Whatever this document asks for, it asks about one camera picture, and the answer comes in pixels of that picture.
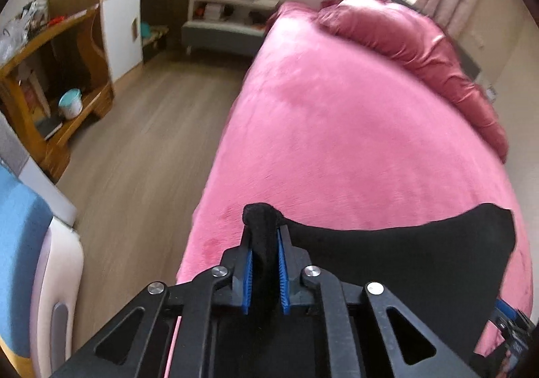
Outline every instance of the pillow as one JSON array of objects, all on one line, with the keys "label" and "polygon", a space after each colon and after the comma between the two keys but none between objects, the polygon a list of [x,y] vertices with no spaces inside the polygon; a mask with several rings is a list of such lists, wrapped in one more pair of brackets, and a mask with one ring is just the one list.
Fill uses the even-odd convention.
[{"label": "pillow", "polygon": [[320,10],[317,22],[413,73],[452,103],[505,162],[509,145],[494,108],[462,72],[451,41],[430,18],[397,3],[344,0]]}]

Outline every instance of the wooden table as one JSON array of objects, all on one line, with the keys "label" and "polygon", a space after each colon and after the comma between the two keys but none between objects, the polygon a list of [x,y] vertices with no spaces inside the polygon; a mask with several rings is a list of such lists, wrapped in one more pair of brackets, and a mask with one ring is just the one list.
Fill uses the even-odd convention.
[{"label": "wooden table", "polygon": [[[30,156],[53,182],[60,179],[69,164],[67,141],[75,130],[91,113],[102,118],[112,107],[114,96],[107,62],[92,37],[98,11],[99,6],[94,6],[48,27],[0,68],[0,99],[7,110],[6,116]],[[90,72],[91,85],[83,92],[83,111],[76,118],[65,121],[61,129],[45,141],[34,125],[23,91],[15,78],[15,68],[44,44],[72,27],[78,28],[76,45]]]}]

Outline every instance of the pink bedspread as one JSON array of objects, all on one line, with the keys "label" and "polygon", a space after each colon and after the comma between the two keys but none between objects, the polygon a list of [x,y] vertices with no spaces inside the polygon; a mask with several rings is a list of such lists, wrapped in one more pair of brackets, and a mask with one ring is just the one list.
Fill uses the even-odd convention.
[{"label": "pink bedspread", "polygon": [[[239,244],[247,203],[312,226],[382,229],[491,202],[513,211],[517,232],[501,296],[529,314],[528,238],[500,159],[449,103],[394,62],[319,30],[313,15],[282,15],[247,74],[178,282]],[[476,351],[500,341],[490,325]]]}]

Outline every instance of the metal screw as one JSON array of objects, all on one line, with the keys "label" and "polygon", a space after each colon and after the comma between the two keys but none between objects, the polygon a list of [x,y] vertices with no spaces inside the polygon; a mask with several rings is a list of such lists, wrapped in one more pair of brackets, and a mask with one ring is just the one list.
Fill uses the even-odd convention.
[{"label": "metal screw", "polygon": [[379,282],[371,282],[367,286],[367,291],[371,293],[371,295],[381,295],[384,292],[384,286]]},{"label": "metal screw", "polygon": [[163,291],[165,291],[165,285],[162,282],[152,282],[148,286],[148,292],[151,295],[160,295]]},{"label": "metal screw", "polygon": [[319,276],[320,273],[322,273],[322,270],[320,270],[320,267],[317,267],[316,265],[308,265],[304,268],[304,273],[309,278],[313,278],[315,276]]},{"label": "metal screw", "polygon": [[224,265],[216,265],[211,269],[211,274],[216,278],[222,278],[223,276],[228,275],[228,269]]}]

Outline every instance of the wooden floor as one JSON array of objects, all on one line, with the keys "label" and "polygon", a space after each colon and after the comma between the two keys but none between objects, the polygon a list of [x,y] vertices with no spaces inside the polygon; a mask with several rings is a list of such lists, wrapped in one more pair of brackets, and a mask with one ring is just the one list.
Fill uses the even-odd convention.
[{"label": "wooden floor", "polygon": [[153,280],[175,283],[196,208],[246,61],[161,54],[73,137],[58,187],[79,210],[85,261],[79,348]]}]

